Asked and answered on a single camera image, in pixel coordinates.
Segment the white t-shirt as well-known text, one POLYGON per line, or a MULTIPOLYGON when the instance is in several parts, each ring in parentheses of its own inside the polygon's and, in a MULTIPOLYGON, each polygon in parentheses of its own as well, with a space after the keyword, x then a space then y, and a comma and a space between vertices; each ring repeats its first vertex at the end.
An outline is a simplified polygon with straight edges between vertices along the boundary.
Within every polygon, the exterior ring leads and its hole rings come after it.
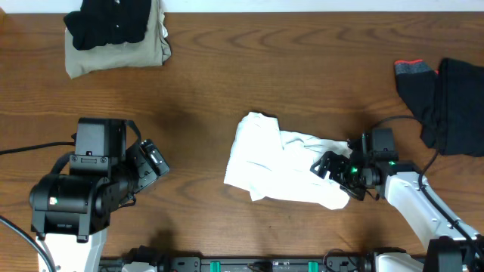
POLYGON ((248 191, 253 201, 268 197, 342 209, 349 195, 310 171, 327 151, 346 158, 352 152, 345 141, 282 131, 276 118, 250 112, 237 125, 224 183, 248 191))

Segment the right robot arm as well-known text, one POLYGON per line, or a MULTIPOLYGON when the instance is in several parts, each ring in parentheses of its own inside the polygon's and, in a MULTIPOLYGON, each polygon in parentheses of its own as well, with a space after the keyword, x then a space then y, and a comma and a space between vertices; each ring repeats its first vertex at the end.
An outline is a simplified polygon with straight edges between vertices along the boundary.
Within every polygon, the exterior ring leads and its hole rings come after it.
POLYGON ((397 249, 372 252, 360 271, 481 271, 483 236, 465 224, 429 185, 413 162, 396 151, 353 151, 350 157, 327 151, 311 172, 329 178, 350 197, 363 200, 374 189, 405 218, 426 249, 424 260, 397 249))

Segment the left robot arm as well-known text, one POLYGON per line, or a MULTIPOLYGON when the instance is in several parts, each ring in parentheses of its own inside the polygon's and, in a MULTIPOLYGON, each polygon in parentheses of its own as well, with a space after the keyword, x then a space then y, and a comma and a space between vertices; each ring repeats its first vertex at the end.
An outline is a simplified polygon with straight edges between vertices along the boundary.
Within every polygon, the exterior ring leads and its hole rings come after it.
POLYGON ((32 229, 62 271, 96 271, 110 216, 169 172, 152 140, 82 140, 32 188, 32 229))

